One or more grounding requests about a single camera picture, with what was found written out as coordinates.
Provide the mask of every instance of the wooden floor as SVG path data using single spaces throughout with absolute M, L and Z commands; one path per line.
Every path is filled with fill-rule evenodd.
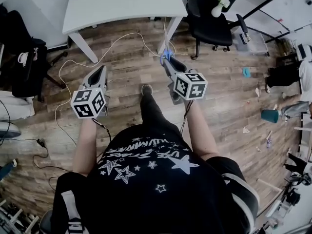
M 182 23 L 180 30 L 186 28 Z M 163 21 L 148 19 L 132 19 L 111 22 L 100 25 L 97 29 L 88 28 L 81 32 L 98 57 L 119 37 L 140 32 L 154 52 L 163 34 Z M 270 57 L 240 55 L 234 46 L 224 53 L 222 49 L 212 51 L 212 46 L 202 44 L 198 60 L 192 61 L 190 55 L 195 52 L 195 40 L 191 36 L 180 36 L 173 40 L 176 48 L 176 58 L 201 72 L 208 80 L 208 89 L 201 101 L 207 123 L 217 141 L 223 156 L 234 159 L 241 167 L 246 180 L 258 191 L 261 206 L 264 206 L 273 193 L 256 182 L 261 178 L 275 186 L 282 186 L 286 171 L 282 164 L 285 161 L 289 147 L 296 150 L 299 142 L 299 131 L 294 126 L 300 125 L 300 119 L 293 118 L 287 123 L 272 124 L 261 120 L 260 110 L 273 108 L 281 97 L 281 91 L 288 95 L 299 92 L 298 84 L 288 88 L 274 88 L 271 94 L 264 91 L 264 77 L 268 67 L 274 67 L 278 55 L 277 48 L 269 45 Z M 91 65 L 87 57 L 73 44 L 68 50 L 66 59 Z M 59 80 L 58 72 L 66 59 L 55 65 L 49 74 Z M 118 41 L 102 61 L 109 69 L 108 92 L 109 117 L 101 121 L 115 136 L 122 129 L 133 124 L 140 124 L 140 87 L 150 83 L 154 89 L 155 99 L 160 105 L 165 117 L 172 123 L 181 126 L 184 114 L 183 106 L 173 106 L 169 98 L 167 78 L 164 69 L 159 64 L 159 58 L 154 57 L 143 45 L 141 37 L 131 35 Z M 251 78 L 242 75 L 242 68 L 249 67 Z M 92 69 L 67 63 L 61 75 L 71 91 L 80 85 L 82 79 Z M 257 97 L 255 88 L 261 89 Z M 36 115 L 27 119 L 17 120 L 22 135 L 20 139 L 42 138 L 50 152 L 47 159 L 36 158 L 39 166 L 54 165 L 71 169 L 75 146 L 70 138 L 56 126 L 54 120 L 55 108 L 68 100 L 69 93 L 61 90 L 49 81 L 44 82 L 45 102 L 34 100 Z M 77 119 L 69 103 L 57 112 L 60 126 L 76 141 L 81 121 Z M 243 133 L 243 127 L 250 131 Z M 265 137 L 272 130 L 272 147 L 266 148 Z M 186 128 L 184 137 L 189 142 Z M 98 153 L 109 143 L 105 131 L 98 129 Z M 34 154 L 45 155 L 46 150 L 35 141 L 5 141 L 0 147 L 0 160 L 3 165 L 17 158 L 19 165 L 0 184 L 3 196 L 22 207 L 26 212 L 39 214 L 52 208 L 54 191 L 48 184 L 48 179 L 60 176 L 63 172 L 54 168 L 37 169 L 32 164 Z M 55 187 L 56 179 L 51 180 Z

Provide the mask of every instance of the black t-shirt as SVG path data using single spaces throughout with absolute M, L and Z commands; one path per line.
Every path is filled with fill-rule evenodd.
M 130 127 L 109 144 L 88 177 L 58 179 L 53 233 L 68 228 L 62 192 L 75 195 L 82 224 L 93 233 L 245 233 L 248 222 L 221 176 L 244 179 L 231 159 L 207 161 L 171 130 Z

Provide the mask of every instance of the gray sneaker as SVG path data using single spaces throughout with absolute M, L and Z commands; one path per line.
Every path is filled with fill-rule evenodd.
M 142 95 L 145 95 L 145 94 L 153 94 L 153 88 L 150 84 L 144 84 L 142 87 L 141 87 L 141 93 Z

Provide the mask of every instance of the star print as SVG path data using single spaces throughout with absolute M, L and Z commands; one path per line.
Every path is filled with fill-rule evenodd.
M 171 169 L 177 169 L 180 168 L 183 172 L 186 174 L 190 174 L 190 168 L 191 167 L 197 167 L 198 164 L 193 164 L 189 162 L 189 155 L 185 155 L 182 159 L 172 158 L 168 157 L 175 165 Z
M 152 170 L 155 166 L 157 166 L 156 161 L 148 161 L 148 167 L 150 167 Z
M 122 179 L 123 182 L 125 182 L 126 184 L 128 184 L 129 177 L 135 176 L 134 173 L 129 171 L 129 166 L 127 166 L 124 169 L 115 168 L 115 170 L 118 172 L 118 175 L 116 176 L 115 180 Z
M 157 188 L 155 190 L 159 191 L 159 193 L 165 192 L 165 185 L 157 185 Z
M 116 164 L 116 162 L 118 161 L 118 159 L 114 160 L 114 161 L 109 161 L 109 160 L 106 160 L 106 164 L 105 165 L 102 165 L 99 169 L 102 169 L 102 168 L 106 168 L 107 169 L 107 173 L 108 175 L 111 174 L 111 171 L 112 169 L 115 167 L 115 166 L 121 166 L 119 164 Z
M 132 139 L 132 142 L 140 141 L 140 139 L 142 139 L 142 138 L 133 138 L 133 139 Z

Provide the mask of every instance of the whiteboard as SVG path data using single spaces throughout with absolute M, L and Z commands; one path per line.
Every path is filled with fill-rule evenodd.
M 279 21 L 290 31 L 312 23 L 312 5 L 307 0 L 273 0 L 261 11 Z

